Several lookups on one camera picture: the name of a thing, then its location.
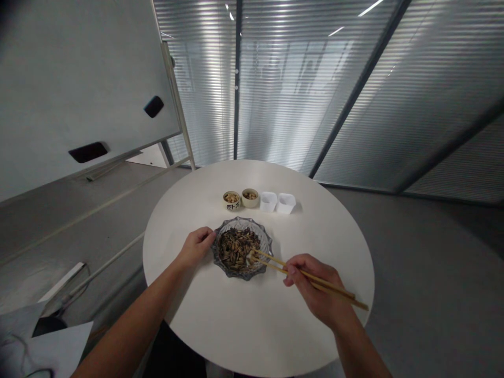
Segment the table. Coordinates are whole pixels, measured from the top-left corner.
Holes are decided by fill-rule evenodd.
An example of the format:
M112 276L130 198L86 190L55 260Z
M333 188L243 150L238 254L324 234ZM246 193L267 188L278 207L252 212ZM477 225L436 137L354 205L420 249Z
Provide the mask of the table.
M224 208L226 191L291 193L292 214ZM274 255L286 261L310 253L335 266L347 288L371 310L374 270L359 226L324 187L289 168L255 160L212 164L175 183L152 212L143 243L150 285L179 253L188 233L216 229L236 216L253 218L273 238ZM196 273L171 320L173 331L204 358L229 370L263 377L304 374L338 357L330 330L306 307L282 273L268 268L250 282L227 278L211 253ZM365 324L369 312L355 309Z

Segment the glass bowl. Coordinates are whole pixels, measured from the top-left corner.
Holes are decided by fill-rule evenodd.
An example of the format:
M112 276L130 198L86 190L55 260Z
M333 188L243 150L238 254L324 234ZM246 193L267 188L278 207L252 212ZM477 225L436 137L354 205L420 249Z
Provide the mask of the glass bowl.
M273 240L266 233L264 226L256 223L251 218L236 217L234 219L229 219L227 221L225 220L220 225L220 227L215 230L217 237L215 238L215 241L212 243L210 248L212 250L212 253L214 254L214 264L219 266L229 278L230 277L238 277L238 278L244 279L245 281L249 281L253 276L258 275L260 273L264 273L266 271L266 265L261 264L258 261L251 262L251 264L249 264L247 262L248 269L242 270L242 271L230 270L221 261L221 258L219 256L219 247L218 247L218 242L219 242L221 235L231 228L235 228L237 230L244 230L247 227L251 231L253 231L257 235L257 237L259 238L261 251L264 252L265 254L273 256L273 252L271 250L271 245L273 244ZM266 262L269 261L269 258L267 258L266 256L263 256L263 255L259 255L257 258L261 259L262 261L266 261Z

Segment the white cup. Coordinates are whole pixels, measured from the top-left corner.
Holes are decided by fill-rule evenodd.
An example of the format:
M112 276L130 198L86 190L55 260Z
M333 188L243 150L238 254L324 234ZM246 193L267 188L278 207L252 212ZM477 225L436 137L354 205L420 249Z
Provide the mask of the white cup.
M272 192L262 192L261 193L261 204L259 208L261 211L265 213L272 213L275 210L275 206L277 205L278 199L277 195Z
M296 205L296 197L288 193L280 193L278 195L277 212L282 214L290 214Z

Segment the window blinds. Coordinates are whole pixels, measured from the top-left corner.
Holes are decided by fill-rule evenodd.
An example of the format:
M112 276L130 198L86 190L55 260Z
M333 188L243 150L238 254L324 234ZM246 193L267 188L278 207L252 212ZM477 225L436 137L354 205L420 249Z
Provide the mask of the window blinds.
M504 201L504 115L406 192L492 204Z
M236 3L155 0L197 166L233 158ZM181 135L168 140L175 161L187 156Z
M470 127L502 96L503 12L413 0L315 179L394 191Z
M238 158L308 175L397 5L244 0Z

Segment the wooden chopsticks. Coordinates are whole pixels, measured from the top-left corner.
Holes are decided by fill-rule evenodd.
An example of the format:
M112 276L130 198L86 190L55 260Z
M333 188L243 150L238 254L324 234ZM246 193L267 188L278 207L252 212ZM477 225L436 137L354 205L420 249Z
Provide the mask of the wooden chopsticks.
M276 259L276 258L275 258L275 257L273 257L273 256L267 255L267 254L265 254L264 252L262 252L262 251L260 251L260 250L258 250L258 249L255 249L255 251L256 251L257 253L259 253L259 254L261 254L261 255L264 255L264 256L266 256L267 258L269 258L269 259L273 260L274 262L276 262L276 263L278 263L278 264L282 265L283 267L285 267L285 265L286 265L286 264L285 264L285 262L283 262L283 261L281 261L281 260L278 260L278 259ZM251 259L256 260L256 261L259 261L261 264L264 264L264 265L269 266L269 267L271 267L271 268L273 268L273 269L276 269L277 271L282 272L282 273L284 273L284 274L287 274L287 273L288 273L285 269L281 269L281 268L279 268L279 267L277 267L277 266L275 266L275 265L273 265L273 264L270 264L270 263L268 263L268 262L262 261L262 260L260 260L260 259L258 259L258 258L256 258L256 257L254 257L254 256L251 256ZM354 306L356 306L356 307L359 307L359 308L361 308L361 309L363 309L363 310L366 310L366 311L368 311L368 310L369 310L369 307L368 307L366 304L364 304L364 303L362 303L362 302L359 302L359 301L357 301L357 300L355 299L355 294L350 293L349 291L346 291L346 290L344 290L344 289L341 289L341 288L339 288L339 287L337 287L337 286L333 285L332 283L327 282L327 281L325 281L325 280L323 280L323 279L321 279L321 278L319 278L319 277L316 277L316 276L314 276L314 275L311 275L311 274L309 274L309 273L307 273L307 272L305 272L305 271L303 271L303 270L299 270L299 271L300 271L303 275L305 275L306 277L308 277L308 278L309 278L309 280L310 280L311 284L313 285L313 287L315 287L315 288L319 289L320 291L323 291L323 292L325 292L325 293L327 293L327 294L337 295L337 296L339 296L340 298L342 298L342 299L346 300L347 302L349 302L349 303L353 304L353 305L354 305Z

